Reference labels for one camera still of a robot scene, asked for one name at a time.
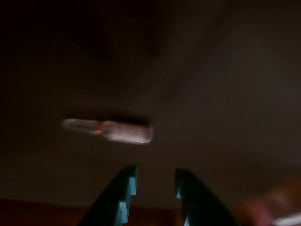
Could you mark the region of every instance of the brown wooden surface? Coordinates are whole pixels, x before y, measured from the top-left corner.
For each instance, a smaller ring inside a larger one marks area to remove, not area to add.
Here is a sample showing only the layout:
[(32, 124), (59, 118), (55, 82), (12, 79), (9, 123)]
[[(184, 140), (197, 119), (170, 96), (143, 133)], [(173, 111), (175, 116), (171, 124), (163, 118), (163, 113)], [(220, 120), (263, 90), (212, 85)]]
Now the brown wooden surface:
[[(0, 225), (75, 226), (89, 207), (63, 207), (36, 202), (0, 200)], [(126, 226), (180, 226), (180, 210), (131, 207)]]
[[(0, 18), (0, 198), (89, 206), (137, 164), (135, 206), (180, 208), (177, 167), (231, 206), (301, 172), (301, 1), (7, 0)], [(150, 145), (61, 129), (115, 114), (150, 120)]]

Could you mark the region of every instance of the reddish-brown floor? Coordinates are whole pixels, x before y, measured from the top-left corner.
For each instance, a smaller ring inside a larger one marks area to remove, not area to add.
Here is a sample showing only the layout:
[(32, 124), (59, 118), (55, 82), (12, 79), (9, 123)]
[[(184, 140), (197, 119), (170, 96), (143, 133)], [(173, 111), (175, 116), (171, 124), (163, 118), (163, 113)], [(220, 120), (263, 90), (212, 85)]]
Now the reddish-brown floor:
[[(89, 207), (62, 207), (0, 199), (0, 225), (75, 226)], [(180, 226), (180, 210), (131, 207), (127, 226)]]

